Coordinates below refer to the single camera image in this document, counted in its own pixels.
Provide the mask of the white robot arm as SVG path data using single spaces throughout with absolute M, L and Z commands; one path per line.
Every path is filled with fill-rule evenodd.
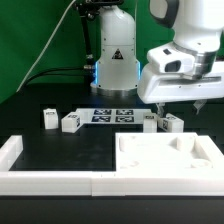
M 173 40 L 135 55 L 135 21 L 116 5 L 103 6 L 96 93 L 136 93 L 146 104 L 224 97 L 224 61 L 216 59 L 224 34 L 224 0 L 149 0 L 152 18 L 174 31 Z

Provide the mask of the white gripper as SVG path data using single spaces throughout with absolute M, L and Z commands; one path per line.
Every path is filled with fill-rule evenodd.
M 207 103 L 203 99 L 224 97 L 224 62 L 215 62 L 212 71 L 198 80 L 184 79 L 181 74 L 160 74 L 147 64 L 142 70 L 137 93 L 145 104 L 156 103 L 160 118 L 164 117 L 167 102 L 196 100 L 193 108 L 198 114 Z

